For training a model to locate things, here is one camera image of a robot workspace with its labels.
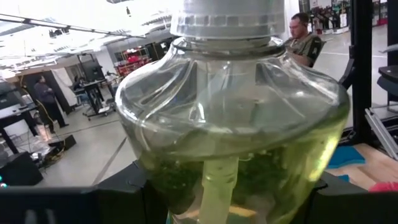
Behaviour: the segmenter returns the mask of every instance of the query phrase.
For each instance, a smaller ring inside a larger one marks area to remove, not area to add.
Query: seated man
[[[308,31],[309,22],[310,17],[307,13],[294,15],[289,26],[292,38],[285,42],[285,46],[290,56],[298,63],[313,67],[323,44],[319,36]]]

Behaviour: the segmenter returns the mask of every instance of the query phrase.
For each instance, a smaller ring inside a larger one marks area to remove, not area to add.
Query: white lid
[[[206,39],[251,39],[285,31],[283,0],[176,0],[170,33]]]

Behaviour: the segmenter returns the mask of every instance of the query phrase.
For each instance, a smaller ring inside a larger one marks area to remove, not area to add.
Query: green liquid
[[[236,180],[232,180],[236,183],[226,222],[285,224],[293,219],[328,164],[348,111],[348,104],[340,105],[321,122],[302,131],[303,134],[272,146],[266,144],[272,138],[269,133],[233,134],[195,129],[168,146],[155,148],[148,142],[159,141],[159,134],[145,135],[144,146],[136,137],[141,127],[125,128],[127,132],[135,132],[130,140],[134,150],[141,154],[139,162],[173,213],[175,223],[211,224],[198,221],[204,192],[203,165],[205,161],[228,158],[229,151],[229,157],[238,157],[239,162]],[[195,151],[198,154],[214,151],[215,156],[178,153]]]

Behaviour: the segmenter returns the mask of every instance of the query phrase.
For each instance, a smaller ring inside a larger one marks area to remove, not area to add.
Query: standing person
[[[308,31],[310,17],[307,13],[297,13],[290,22],[292,38],[285,42],[288,53],[300,64],[313,67],[323,43],[318,35]]]
[[[45,109],[45,120],[47,120],[47,124],[49,125],[50,132],[53,134],[54,131],[54,124],[53,121],[57,120],[60,128],[64,128],[69,124],[65,124],[63,120],[61,111],[58,108],[58,104],[55,101],[55,95],[53,90],[45,84],[45,78],[40,77],[36,84],[35,84],[35,91],[40,101],[40,106],[44,106]]]

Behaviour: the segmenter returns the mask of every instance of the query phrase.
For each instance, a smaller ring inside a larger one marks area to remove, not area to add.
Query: pink object
[[[398,192],[398,182],[377,183],[369,189],[370,192]]]

